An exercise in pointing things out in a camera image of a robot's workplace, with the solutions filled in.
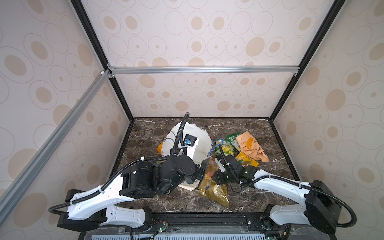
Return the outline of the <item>blue checkered paper bag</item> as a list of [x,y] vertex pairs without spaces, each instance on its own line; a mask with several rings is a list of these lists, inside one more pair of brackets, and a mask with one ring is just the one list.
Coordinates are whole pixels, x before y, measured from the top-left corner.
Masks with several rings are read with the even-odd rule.
[[158,190],[167,195],[176,187],[194,190],[204,178],[207,158],[211,149],[211,138],[207,131],[195,124],[185,123],[183,133],[177,141],[181,123],[175,125],[162,145]]

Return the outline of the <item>green Fox's candy bag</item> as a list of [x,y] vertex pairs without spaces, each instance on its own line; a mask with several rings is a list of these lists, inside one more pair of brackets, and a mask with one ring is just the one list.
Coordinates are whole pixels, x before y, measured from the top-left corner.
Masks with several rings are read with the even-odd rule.
[[232,134],[232,135],[228,135],[227,136],[227,141],[229,143],[231,143],[231,145],[238,151],[240,152],[241,151],[241,147],[239,145],[239,142],[237,141],[237,137],[242,135],[242,133],[235,133],[235,134]]

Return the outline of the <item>gold dried fruit bag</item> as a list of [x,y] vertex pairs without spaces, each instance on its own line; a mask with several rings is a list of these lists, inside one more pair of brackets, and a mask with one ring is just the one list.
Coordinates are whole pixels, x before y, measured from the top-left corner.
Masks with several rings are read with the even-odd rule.
[[196,190],[197,194],[206,197],[210,200],[216,201],[224,207],[229,207],[230,202],[228,199],[227,185],[218,185],[213,179],[213,175],[219,171],[219,165],[213,158],[210,158],[204,179]]

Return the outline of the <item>yellow gummy candy bag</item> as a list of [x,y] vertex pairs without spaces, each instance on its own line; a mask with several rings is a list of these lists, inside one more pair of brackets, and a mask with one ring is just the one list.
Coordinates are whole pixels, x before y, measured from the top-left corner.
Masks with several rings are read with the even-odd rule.
[[235,159],[238,162],[240,162],[243,167],[248,167],[248,166],[258,167],[259,166],[259,163],[256,160],[248,157],[246,154],[244,154],[242,152],[239,153],[238,155],[236,155]]
[[161,142],[161,143],[159,144],[159,146],[157,147],[157,152],[158,152],[161,156],[163,156],[163,142]]

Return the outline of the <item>orange potato chips bag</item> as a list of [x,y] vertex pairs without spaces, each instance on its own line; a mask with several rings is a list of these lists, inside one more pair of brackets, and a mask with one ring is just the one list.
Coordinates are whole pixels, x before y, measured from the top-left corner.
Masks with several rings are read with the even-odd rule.
[[268,155],[261,147],[259,142],[248,131],[240,134],[236,137],[236,139],[239,143],[241,152],[244,153],[246,156],[256,161],[262,161],[264,163],[270,161]]

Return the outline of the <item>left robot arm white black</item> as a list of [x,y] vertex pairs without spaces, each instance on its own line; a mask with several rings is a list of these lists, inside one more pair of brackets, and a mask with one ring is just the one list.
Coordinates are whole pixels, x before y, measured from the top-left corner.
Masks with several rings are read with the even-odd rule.
[[49,213],[59,215],[57,226],[75,232],[107,225],[140,228],[150,224],[152,212],[119,208],[118,203],[168,195],[182,183],[192,185],[203,180],[209,160],[200,164],[193,161],[199,140],[184,134],[189,115],[185,113],[167,156],[141,157],[90,191],[69,190],[65,203],[49,208]]

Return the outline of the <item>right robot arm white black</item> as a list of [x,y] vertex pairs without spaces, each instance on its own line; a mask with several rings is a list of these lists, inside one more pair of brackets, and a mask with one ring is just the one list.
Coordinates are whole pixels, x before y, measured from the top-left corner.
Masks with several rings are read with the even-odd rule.
[[337,198],[322,181],[299,182],[270,174],[258,167],[244,167],[232,155],[219,148],[219,165],[212,179],[217,185],[236,183],[241,187],[266,190],[295,202],[293,205],[269,204],[260,216],[259,223],[266,231],[283,225],[311,225],[328,234],[337,228],[350,228],[357,223],[355,211]]

